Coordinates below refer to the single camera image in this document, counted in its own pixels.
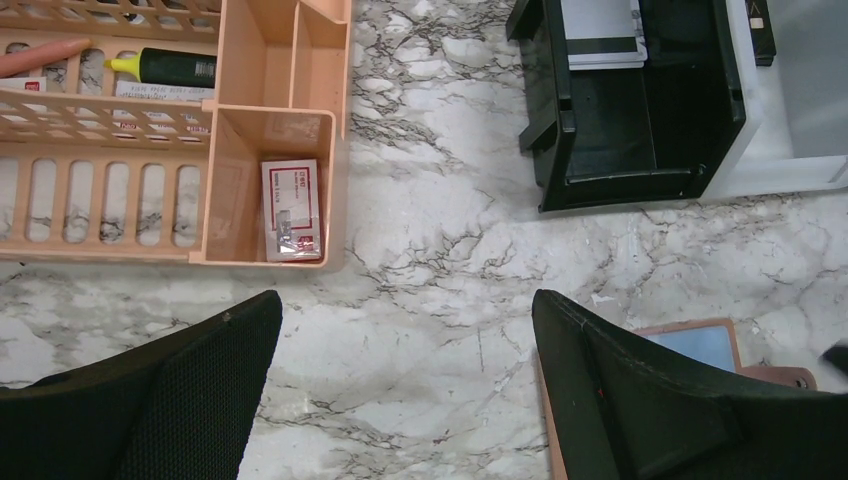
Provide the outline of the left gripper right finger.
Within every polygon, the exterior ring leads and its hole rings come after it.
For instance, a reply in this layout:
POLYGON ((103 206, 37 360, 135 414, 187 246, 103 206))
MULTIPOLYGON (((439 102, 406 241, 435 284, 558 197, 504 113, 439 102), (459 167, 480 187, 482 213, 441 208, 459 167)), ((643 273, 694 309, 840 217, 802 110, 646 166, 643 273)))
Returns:
POLYGON ((720 369, 552 290, 532 323, 557 479, 847 475, 847 397, 806 369, 720 369))

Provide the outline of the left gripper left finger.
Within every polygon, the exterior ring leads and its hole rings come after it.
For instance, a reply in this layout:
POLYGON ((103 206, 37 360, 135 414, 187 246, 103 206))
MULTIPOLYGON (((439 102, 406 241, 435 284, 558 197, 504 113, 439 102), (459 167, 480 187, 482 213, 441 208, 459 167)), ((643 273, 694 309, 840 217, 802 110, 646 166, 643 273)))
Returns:
POLYGON ((260 293, 205 321, 1 391, 5 479, 234 479, 283 320, 260 293))

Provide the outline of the brown leather card holder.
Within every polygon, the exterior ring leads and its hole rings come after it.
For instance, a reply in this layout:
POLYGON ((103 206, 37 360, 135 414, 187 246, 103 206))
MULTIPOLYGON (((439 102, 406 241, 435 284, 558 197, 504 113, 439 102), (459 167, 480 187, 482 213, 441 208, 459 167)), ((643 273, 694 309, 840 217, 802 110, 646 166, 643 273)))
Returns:
MULTIPOLYGON (((670 323, 632 330, 658 345, 715 368, 769 383, 817 390, 813 374, 802 367, 752 365, 740 361, 736 331, 731 319, 713 318, 670 323)), ((546 422, 552 479, 568 479, 555 427, 551 401, 542 370, 537 360, 537 377, 546 422)))

